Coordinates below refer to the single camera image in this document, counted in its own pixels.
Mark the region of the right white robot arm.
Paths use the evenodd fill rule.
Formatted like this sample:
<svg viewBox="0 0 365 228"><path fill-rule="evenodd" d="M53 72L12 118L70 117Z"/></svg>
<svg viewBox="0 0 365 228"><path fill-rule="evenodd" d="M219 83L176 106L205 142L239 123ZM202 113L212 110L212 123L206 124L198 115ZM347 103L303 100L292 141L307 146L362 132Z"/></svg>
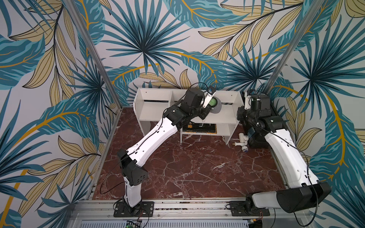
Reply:
<svg viewBox="0 0 365 228"><path fill-rule="evenodd" d="M318 208L331 193L326 182L320 182L309 168L306 155L292 140L281 116L271 109L271 100L265 94L245 92L244 105L238 109L237 119L249 128L247 135L239 134L243 151L269 146L284 173L285 190L249 194L245 211L253 214L260 209L282 209L286 213Z"/></svg>

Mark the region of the dark grey green cloth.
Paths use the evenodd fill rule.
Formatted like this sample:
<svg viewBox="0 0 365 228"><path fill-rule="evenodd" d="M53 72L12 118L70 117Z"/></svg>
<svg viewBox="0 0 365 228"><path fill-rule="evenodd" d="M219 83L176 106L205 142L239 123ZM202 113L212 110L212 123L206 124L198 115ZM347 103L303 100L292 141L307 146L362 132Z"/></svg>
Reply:
<svg viewBox="0 0 365 228"><path fill-rule="evenodd" d="M212 114L218 114L222 109L222 103L220 99L213 97L210 102L208 103L208 106L210 107L210 113Z"/></svg>

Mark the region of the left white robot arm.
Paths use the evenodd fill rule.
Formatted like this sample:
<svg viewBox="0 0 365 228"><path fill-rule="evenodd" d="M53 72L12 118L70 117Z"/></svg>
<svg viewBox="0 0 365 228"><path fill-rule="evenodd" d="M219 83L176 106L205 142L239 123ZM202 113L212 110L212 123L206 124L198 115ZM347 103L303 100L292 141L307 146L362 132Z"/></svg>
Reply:
<svg viewBox="0 0 365 228"><path fill-rule="evenodd" d="M132 147L118 152L125 184L123 202L130 212L141 207L142 182L148 178L148 171L144 165L149 157L192 119L205 119L213 108L210 102L215 93L216 89L212 86L206 91L187 89L181 99L163 111L161 120L149 133Z"/></svg>

